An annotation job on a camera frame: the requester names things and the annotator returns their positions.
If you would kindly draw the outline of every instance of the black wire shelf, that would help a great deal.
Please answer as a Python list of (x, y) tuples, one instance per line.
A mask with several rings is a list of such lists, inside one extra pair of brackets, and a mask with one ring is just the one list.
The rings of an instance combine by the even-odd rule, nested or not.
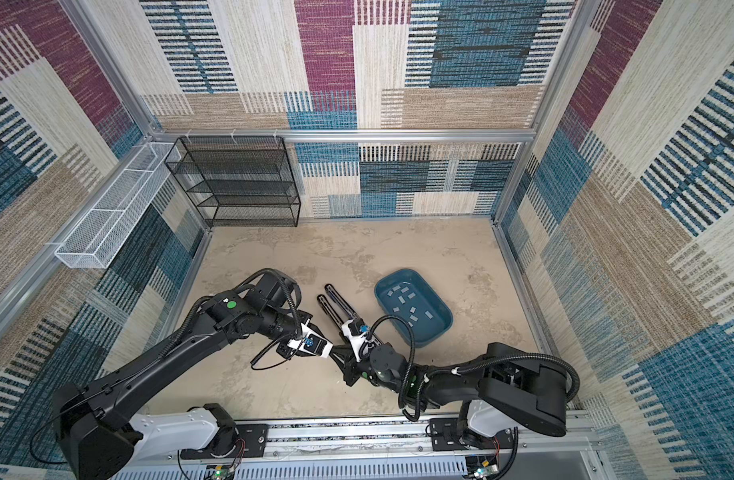
[(284, 140), (179, 138), (165, 161), (209, 226), (297, 226), (300, 195)]

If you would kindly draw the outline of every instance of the red wire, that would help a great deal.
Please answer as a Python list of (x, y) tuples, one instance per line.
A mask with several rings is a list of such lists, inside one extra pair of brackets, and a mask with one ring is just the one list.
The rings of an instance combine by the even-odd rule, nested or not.
[(234, 466), (242, 465), (242, 458), (244, 458), (244, 447), (245, 447), (244, 438), (240, 438), (239, 440), (237, 440), (237, 444), (239, 444), (239, 442), (242, 442), (242, 447), (237, 452), (237, 455), (233, 457), (233, 462), (231, 462), (231, 468), (233, 468)]
[(495, 444), (495, 461), (497, 462), (497, 467), (499, 468), (501, 466), (501, 443), (497, 441), (496, 437), (492, 437), (492, 442)]

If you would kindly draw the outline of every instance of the metal bar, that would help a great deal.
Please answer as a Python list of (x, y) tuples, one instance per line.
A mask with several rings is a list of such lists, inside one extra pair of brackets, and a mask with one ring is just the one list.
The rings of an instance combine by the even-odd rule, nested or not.
[(202, 266), (204, 256), (207, 254), (209, 242), (212, 239), (213, 235), (210, 232), (204, 232), (204, 235), (202, 236), (202, 241), (199, 242), (199, 247), (197, 247), (197, 251), (193, 255), (191, 266), (188, 267), (188, 272), (186, 272), (186, 276), (183, 278), (183, 283), (180, 284), (178, 295), (175, 297), (175, 301), (173, 302), (172, 308), (170, 308), (168, 318), (164, 321), (164, 325), (162, 326), (162, 330), (159, 332), (156, 343), (164, 340), (164, 337), (170, 335), (170, 333), (172, 333), (175, 330), (175, 327), (178, 325), (180, 313), (186, 306), (188, 294), (191, 292), (193, 282), (197, 279), (199, 268)]
[(74, 24), (74, 27), (79, 31), (90, 53), (95, 57), (95, 62), (100, 65), (101, 71), (106, 75), (108, 83), (116, 91), (119, 100), (128, 110), (132, 120), (141, 129), (144, 136), (151, 135), (154, 132), (152, 128), (154, 118), (149, 113), (143, 99), (135, 93), (114, 60), (114, 56), (106, 47), (104, 40), (99, 35), (101, 30), (87, 12), (84, 2), (82, 0), (58, 0), (58, 2)]
[[(402, 456), (444, 456), (491, 454), (493, 450), (465, 449), (433, 452), (425, 428), (430, 418), (457, 418), (457, 413), (427, 412), (419, 422), (402, 416), (344, 418), (296, 418), (237, 421), (269, 425), (266, 452), (247, 462), (300, 460), (303, 458), (396, 458)], [(592, 452), (600, 449), (599, 437), (583, 410), (570, 410), (564, 437), (548, 437), (526, 428), (520, 430), (520, 452)]]
[(13, 321), (20, 316), (29, 303), (36, 297), (43, 286), (50, 280), (52, 274), (61, 264), (55, 256), (55, 251), (66, 239), (74, 227), (84, 218), (84, 215), (100, 200), (103, 194), (112, 186), (114, 181), (122, 174), (138, 152), (144, 147), (146, 139), (142, 139), (137, 145), (125, 155), (106, 177), (77, 208), (74, 214), (58, 230), (52, 239), (46, 243), (20, 274), (0, 294), (0, 339), (5, 334)]
[[(569, 33), (566, 35), (566, 43), (560, 53), (559, 59), (556, 61), (556, 70), (551, 75), (551, 79), (548, 82), (546, 93), (543, 96), (540, 106), (535, 113), (535, 121), (533, 127), (539, 134), (543, 128), (543, 119), (551, 109), (554, 108), (556, 102), (556, 96), (558, 92), (564, 86), (564, 78), (569, 71), (570, 64), (575, 56), (575, 51), (580, 43), (580, 39), (583, 38), (583, 34), (586, 33), (586, 27), (590, 24), (593, 19), (593, 15), (596, 13), (596, 9), (599, 7), (601, 0), (583, 0), (578, 8), (577, 15), (571, 20), (571, 24), (567, 25)], [(508, 205), (514, 198), (516, 188), (521, 181), (521, 176), (525, 172), (525, 168), (530, 161), (532, 156), (532, 143), (523, 146), (521, 153), (519, 154), (517, 161), (514, 163), (514, 167), (511, 168), (511, 172), (508, 174), (506, 179), (506, 185), (503, 188), (501, 194), (501, 201), (495, 211), (495, 222), (500, 223), (503, 217), (506, 215)]]
[(156, 141), (175, 141), (180, 137), (281, 137), (293, 142), (390, 142), (390, 143), (438, 143), (438, 142), (487, 142), (515, 143), (532, 141), (535, 130), (521, 129), (449, 129), (449, 130), (169, 130), (156, 131)]
[(511, 276), (511, 283), (514, 283), (516, 294), (519, 297), (522, 310), (525, 311), (525, 317), (527, 318), (530, 330), (532, 330), (532, 336), (535, 338), (537, 349), (543, 353), (556, 355), (557, 352), (552, 351), (551, 344), (548, 342), (546, 333), (543, 331), (543, 327), (540, 322), (537, 321), (537, 308), (532, 304), (530, 296), (527, 295), (525, 280), (521, 277), (519, 266), (514, 258), (514, 253), (511, 252), (511, 248), (508, 246), (503, 229), (500, 225), (493, 224), (492, 232), (495, 234), (497, 245), (501, 248), (503, 260), (505, 260), (508, 274)]

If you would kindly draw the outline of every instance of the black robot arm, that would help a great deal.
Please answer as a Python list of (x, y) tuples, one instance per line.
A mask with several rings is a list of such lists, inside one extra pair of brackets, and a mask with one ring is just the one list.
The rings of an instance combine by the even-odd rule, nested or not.
[[(52, 427), (77, 478), (104, 480), (134, 453), (139, 458), (146, 441), (138, 431), (141, 428), (131, 424), (136, 412), (199, 361), (253, 333), (271, 340), (252, 360), (253, 368), (274, 347), (284, 361), (294, 356), (328, 356), (343, 372), (347, 385), (364, 378), (399, 393), (400, 407), (405, 402), (413, 406), (415, 420), (426, 408), (482, 400), (504, 413), (511, 425), (516, 422), (549, 436), (565, 433), (566, 402), (576, 393), (579, 381), (572, 367), (561, 360), (491, 343), (485, 354), (460, 365), (417, 365), (390, 344), (372, 338), (372, 331), (367, 334), (359, 318), (341, 325), (342, 337), (351, 345), (333, 346), (310, 322), (311, 315), (297, 309), (299, 302), (294, 280), (276, 270), (261, 270), (232, 290), (200, 298), (176, 332), (120, 370), (81, 389), (67, 384), (56, 390)], [(568, 375), (573, 387), (565, 392)], [(210, 405), (205, 408), (212, 408), (212, 417), (221, 426), (210, 445), (217, 454), (224, 454), (236, 444), (233, 420), (217, 404)]]

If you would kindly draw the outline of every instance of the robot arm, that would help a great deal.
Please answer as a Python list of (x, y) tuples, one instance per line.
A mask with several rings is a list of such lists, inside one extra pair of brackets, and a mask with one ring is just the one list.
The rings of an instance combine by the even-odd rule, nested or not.
[(414, 377), (400, 398), (415, 406), (417, 416), (426, 408), (456, 400), (478, 402), (466, 404), (468, 428), (475, 436), (494, 435), (502, 429), (492, 432), (498, 422), (564, 435), (567, 368), (573, 374), (573, 389), (578, 386), (571, 366), (500, 343), (491, 343), (484, 355), (458, 366), (416, 365), (390, 344), (365, 334), (361, 319), (350, 319), (342, 328), (349, 344), (334, 346), (310, 321), (309, 313), (297, 310), (291, 292), (298, 294), (299, 302), (294, 280), (276, 270), (261, 270), (232, 290), (199, 299), (176, 332), (120, 370), (81, 389), (67, 384), (56, 390), (52, 427), (77, 479), (105, 480), (132, 458), (175, 449), (209, 448), (216, 456), (228, 454), (237, 443), (236, 428), (217, 404), (176, 416), (136, 412), (191, 366), (253, 333), (271, 340), (252, 360), (253, 367), (274, 347), (283, 361), (329, 356), (349, 386), (365, 378), (400, 392), (403, 379)]

